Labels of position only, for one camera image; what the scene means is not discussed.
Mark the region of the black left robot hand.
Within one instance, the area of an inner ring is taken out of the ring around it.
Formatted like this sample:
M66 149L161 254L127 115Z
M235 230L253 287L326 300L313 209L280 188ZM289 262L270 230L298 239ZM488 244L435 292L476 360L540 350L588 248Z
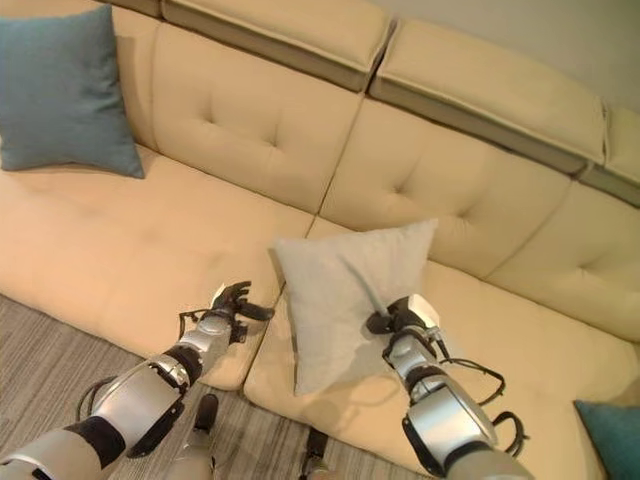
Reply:
M237 282L229 286L222 285L214 294L210 309L226 311L232 317L241 315L251 320L267 322L275 314L273 308L263 307L248 301L252 282L250 280Z

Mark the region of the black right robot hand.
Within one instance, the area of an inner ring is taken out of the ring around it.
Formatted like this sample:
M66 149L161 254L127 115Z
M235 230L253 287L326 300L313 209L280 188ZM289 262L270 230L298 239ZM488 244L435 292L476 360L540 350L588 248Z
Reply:
M375 335L397 333L407 326L423 330L439 327L440 316L424 297L412 294L390 304L384 313L373 313L366 321L366 328Z

